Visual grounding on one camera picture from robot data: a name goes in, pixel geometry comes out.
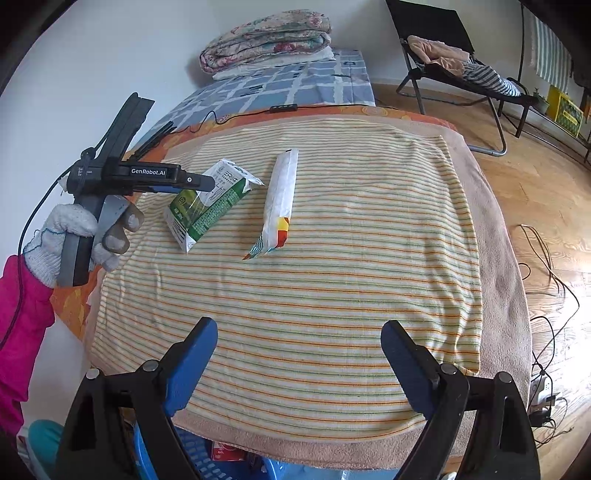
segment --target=striped cloth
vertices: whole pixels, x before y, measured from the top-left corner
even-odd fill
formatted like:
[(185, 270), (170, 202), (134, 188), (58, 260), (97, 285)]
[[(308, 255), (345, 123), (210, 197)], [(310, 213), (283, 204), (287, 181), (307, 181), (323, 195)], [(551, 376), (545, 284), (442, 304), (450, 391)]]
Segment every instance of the striped cloth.
[(512, 82), (501, 77), (501, 75), (488, 65), (464, 62), (462, 78), (503, 95), (513, 97), (521, 95), (519, 89)]
[(531, 64), (539, 77), (567, 93), (571, 58), (548, 25), (531, 15)]
[(268, 184), (289, 148), (300, 150), (290, 236), (269, 255), (242, 261), (261, 231), (264, 189), (188, 254), (163, 221), (171, 196), (139, 199), (144, 226), (105, 277), (91, 356), (133, 370), (210, 316), (219, 341), (189, 412), (285, 440), (390, 436), (423, 417), (381, 351), (387, 320), (438, 361), (480, 367), (479, 260), (464, 191), (442, 137), (354, 118), (246, 127), (167, 161), (205, 171), (226, 157)]

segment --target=chair backrest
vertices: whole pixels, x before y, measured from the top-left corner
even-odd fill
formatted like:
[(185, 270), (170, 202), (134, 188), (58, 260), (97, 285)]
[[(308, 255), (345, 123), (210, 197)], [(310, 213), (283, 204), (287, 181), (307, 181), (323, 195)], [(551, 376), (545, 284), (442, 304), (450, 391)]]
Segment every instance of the chair backrest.
[(474, 53), (470, 37), (455, 10), (413, 4), (401, 0), (386, 0), (398, 36), (406, 40), (409, 35), (439, 40), (451, 47)]

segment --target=pink sleeve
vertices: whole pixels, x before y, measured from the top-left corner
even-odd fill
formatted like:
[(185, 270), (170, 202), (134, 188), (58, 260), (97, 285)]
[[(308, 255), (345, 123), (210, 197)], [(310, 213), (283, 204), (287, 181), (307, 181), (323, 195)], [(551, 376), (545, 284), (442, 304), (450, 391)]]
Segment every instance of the pink sleeve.
[[(17, 256), (9, 257), (0, 278), (0, 341), (18, 303)], [(29, 382), (45, 329), (55, 316), (49, 298), (52, 288), (38, 281), (21, 257), (24, 298), (16, 323), (0, 350), (0, 426), (15, 437), (23, 424), (21, 402), (28, 400)]]

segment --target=folding chair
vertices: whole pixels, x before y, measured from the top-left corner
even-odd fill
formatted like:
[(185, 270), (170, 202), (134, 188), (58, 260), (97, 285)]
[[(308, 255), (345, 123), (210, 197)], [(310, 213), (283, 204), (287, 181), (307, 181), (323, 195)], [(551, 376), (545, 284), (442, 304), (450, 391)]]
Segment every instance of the folding chair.
[[(416, 35), (417, 37), (425, 38), (427, 40), (439, 40), (445, 44), (461, 48), (462, 50), (470, 54), (470, 58), (477, 63), (480, 63), (474, 58), (474, 47), (470, 38), (458, 17), (455, 10), (446, 10), (443, 8), (431, 7), (430, 5), (419, 5), (410, 2), (403, 2), (401, 0), (386, 0), (394, 26), (398, 31), (400, 43), (402, 45), (402, 51), (404, 52), (404, 60), (408, 68), (408, 75), (396, 89), (396, 92), (400, 95), (415, 97), (418, 103), (419, 111), (424, 115), (425, 107), (423, 105), (423, 99), (435, 100), (437, 102), (451, 103), (452, 105), (459, 106), (470, 106), (480, 102), (488, 101), (491, 107), (492, 115), (495, 118), (496, 127), (498, 128), (499, 135), (501, 136), (501, 142), (503, 148), (501, 150), (494, 150), (493, 148), (479, 147), (477, 145), (468, 145), (470, 150), (474, 152), (484, 153), (492, 155), (494, 157), (500, 157), (507, 153), (507, 143), (499, 120), (499, 115), (502, 112), (502, 108), (505, 102), (513, 103), (515, 105), (521, 105), (523, 107), (523, 114), (517, 127), (515, 136), (519, 138), (523, 127), (525, 125), (525, 119), (527, 118), (527, 112), (530, 110), (530, 106), (534, 105), (537, 100), (535, 97), (530, 96), (527, 89), (520, 84), (517, 80), (508, 78), (512, 83), (518, 85), (523, 91), (524, 95), (520, 96), (508, 96), (502, 93), (489, 90), (482, 86), (476, 85), (471, 82), (467, 82), (454, 74), (448, 72), (446, 69), (436, 63), (424, 64), (420, 58), (408, 46), (407, 38), (409, 35)], [(415, 68), (411, 65), (411, 59), (415, 65)], [(482, 98), (474, 100), (473, 102), (453, 102), (450, 100), (438, 99), (429, 96), (422, 96), (418, 88), (417, 80), (422, 78), (429, 78), (437, 82), (451, 85), (467, 92), (472, 92), (477, 95), (482, 95)], [(402, 92), (404, 86), (411, 81), (415, 95)], [(492, 103), (492, 99), (499, 100), (498, 111)]]

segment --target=white glove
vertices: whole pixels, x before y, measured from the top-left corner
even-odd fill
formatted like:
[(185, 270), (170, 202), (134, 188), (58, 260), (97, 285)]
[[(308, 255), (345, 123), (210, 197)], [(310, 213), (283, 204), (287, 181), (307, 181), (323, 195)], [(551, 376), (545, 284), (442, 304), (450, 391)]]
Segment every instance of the white glove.
[[(102, 265), (107, 272), (116, 269), (119, 265), (116, 254), (123, 254), (129, 248), (124, 227), (136, 232), (143, 221), (144, 214), (135, 205), (129, 205), (118, 222), (107, 231), (103, 241), (93, 248), (89, 271), (94, 270), (96, 265)], [(24, 248), (23, 255), (29, 271), (45, 286), (55, 287), (66, 232), (93, 236), (97, 227), (94, 215), (81, 205), (55, 206), (41, 231)]]

